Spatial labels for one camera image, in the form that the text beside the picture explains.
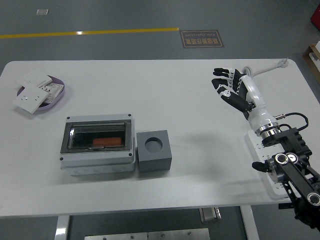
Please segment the robot right hand white shell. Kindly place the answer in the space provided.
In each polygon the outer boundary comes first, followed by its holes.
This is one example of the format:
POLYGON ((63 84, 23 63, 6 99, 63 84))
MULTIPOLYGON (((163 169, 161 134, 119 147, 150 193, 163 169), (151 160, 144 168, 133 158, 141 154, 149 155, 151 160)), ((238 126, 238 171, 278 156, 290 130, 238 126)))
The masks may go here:
POLYGON ((252 130, 260 135, 279 124, 267 105, 253 79, 234 68, 215 68, 211 83, 226 103, 243 113, 252 130))

